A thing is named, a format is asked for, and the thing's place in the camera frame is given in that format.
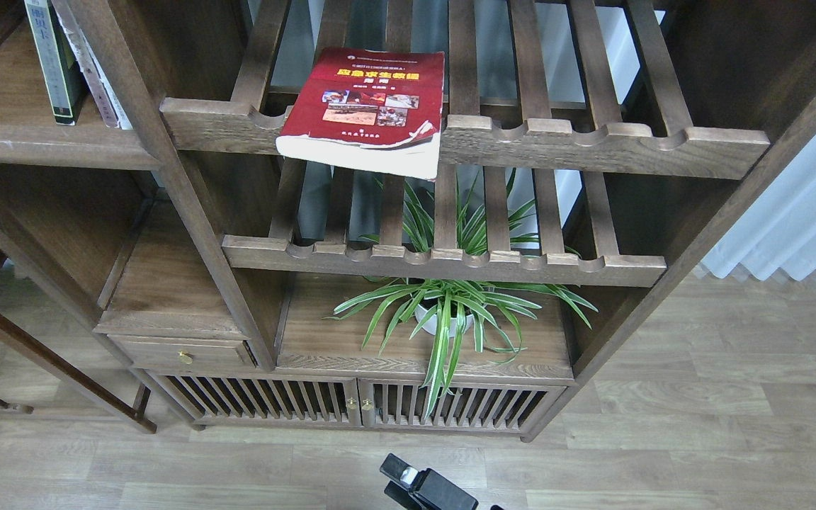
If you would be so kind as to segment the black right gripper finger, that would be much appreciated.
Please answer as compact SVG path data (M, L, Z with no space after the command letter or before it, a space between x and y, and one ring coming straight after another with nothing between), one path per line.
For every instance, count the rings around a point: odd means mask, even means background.
M383 494L404 509L476 509L479 501L434 469L418 470L388 454L380 467L390 479Z

